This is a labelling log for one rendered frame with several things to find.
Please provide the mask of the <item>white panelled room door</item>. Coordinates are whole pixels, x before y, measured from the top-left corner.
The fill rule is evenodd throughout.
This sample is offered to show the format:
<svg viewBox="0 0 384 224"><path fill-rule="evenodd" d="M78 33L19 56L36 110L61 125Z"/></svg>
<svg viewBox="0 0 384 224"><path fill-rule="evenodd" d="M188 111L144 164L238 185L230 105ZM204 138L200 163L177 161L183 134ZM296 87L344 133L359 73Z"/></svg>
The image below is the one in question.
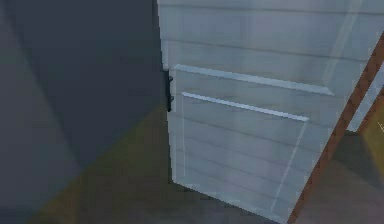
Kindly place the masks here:
<svg viewBox="0 0 384 224"><path fill-rule="evenodd" d="M174 182L287 224L384 0L157 0Z"/></svg>

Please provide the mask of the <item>brown wooden door frame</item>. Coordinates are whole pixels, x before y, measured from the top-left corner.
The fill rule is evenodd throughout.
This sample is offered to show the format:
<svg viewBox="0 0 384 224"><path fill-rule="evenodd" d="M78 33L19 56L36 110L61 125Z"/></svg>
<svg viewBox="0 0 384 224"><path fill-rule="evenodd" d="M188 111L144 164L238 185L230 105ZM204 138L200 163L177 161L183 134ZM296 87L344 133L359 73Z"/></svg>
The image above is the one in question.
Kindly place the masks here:
<svg viewBox="0 0 384 224"><path fill-rule="evenodd" d="M308 200L311 191L314 189L316 183L322 172L325 170L329 161L332 159L333 154L336 151L337 145L343 138L347 127L349 126L353 116L355 115L358 107L360 106L365 94L371 86L374 78L384 62L384 31L381 33L378 42L368 60L356 86L353 89L351 96L346 102L336 126L333 128L330 138L322 151L319 160L317 161L314 169L309 176L303 191L301 192L298 201L296 202L292 212L289 216L287 224L295 224L301 210L304 207L305 202Z"/></svg>

